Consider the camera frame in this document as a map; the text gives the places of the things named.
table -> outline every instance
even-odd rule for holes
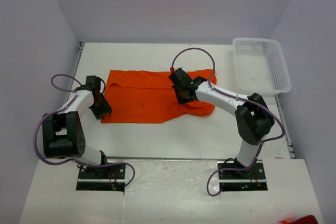
[[[275,224],[288,213],[314,215],[323,224],[301,159],[265,160],[268,191],[225,192],[217,197],[208,196],[205,189],[215,161],[130,162],[137,173],[125,195],[75,191],[75,164],[50,167],[39,162],[20,224]],[[218,188],[216,178],[212,189]]]
[[[236,84],[233,46],[85,43],[76,78],[88,75],[107,80],[111,69],[169,71],[172,60],[188,47],[201,47],[215,59],[219,87],[241,93]],[[187,51],[175,63],[186,71],[212,68],[209,57]],[[269,109],[279,116],[275,97],[264,97]],[[101,124],[88,111],[81,118],[87,144],[114,157],[214,158],[235,157],[241,138],[234,117],[216,108],[207,117],[184,115],[162,124]],[[275,124],[269,137],[281,133]],[[286,139],[267,143],[260,158],[289,158]]]
[[[187,47],[208,50],[216,61],[218,85],[240,92],[232,46],[223,45],[86,43],[76,78],[84,82],[95,74],[106,80],[110,69],[167,71],[173,57]],[[210,68],[211,62],[201,52],[189,51],[176,66],[196,70]],[[278,116],[275,98],[265,100]],[[81,122],[88,144],[134,166],[134,181],[125,194],[76,191],[74,163],[55,167],[39,161],[20,224],[273,224],[291,212],[312,214],[323,224],[305,161],[289,158],[285,138],[266,144],[260,155],[268,191],[207,195],[205,185],[217,169],[216,159],[235,157],[241,142],[235,119],[225,111],[215,109],[205,118],[184,115],[163,124],[100,124],[88,111]],[[278,134],[275,125],[269,136]],[[126,169],[126,179],[130,176]],[[218,189],[217,175],[210,186]]]

white basket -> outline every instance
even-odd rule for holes
[[[244,91],[275,95],[291,90],[280,43],[271,39],[233,40],[238,86]]]

lavender wall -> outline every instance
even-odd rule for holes
[[[298,158],[305,158],[326,223],[335,223],[336,0],[292,0],[272,38],[292,91],[280,96]]]
[[[11,224],[37,164],[34,127],[65,98],[50,77],[72,74],[78,42],[56,0],[0,0],[0,8],[0,223]]]
[[[58,0],[78,39],[231,44],[266,37],[290,0]]]

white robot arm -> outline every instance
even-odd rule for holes
[[[214,91],[214,88],[234,97],[252,100],[267,107],[263,98],[256,93],[251,96],[233,93],[212,83],[210,87],[205,78],[196,77],[192,80],[181,68],[174,70],[169,78],[173,83],[179,104],[203,101],[229,112],[236,118],[238,133],[243,141],[235,163],[237,168],[251,165],[258,153],[259,145],[274,125],[274,119],[260,107],[222,95]]]
[[[47,158],[71,157],[78,162],[90,165],[107,164],[107,159],[102,151],[95,150],[86,144],[80,118],[88,108],[91,109],[96,119],[101,119],[106,114],[111,114],[111,106],[100,93],[101,79],[96,76],[87,76],[86,83],[78,87],[73,97],[63,106],[66,109],[53,114],[44,120],[43,150]]]

red object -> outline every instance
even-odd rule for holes
[[[208,78],[212,69],[188,72]],[[105,98],[112,107],[111,116],[102,123],[163,123],[186,113],[206,116],[215,106],[194,101],[179,105],[168,76],[170,72],[111,70],[106,84]],[[212,83],[216,84],[215,75]]]
[[[318,222],[313,215],[308,215],[292,222],[291,224],[318,224]]]

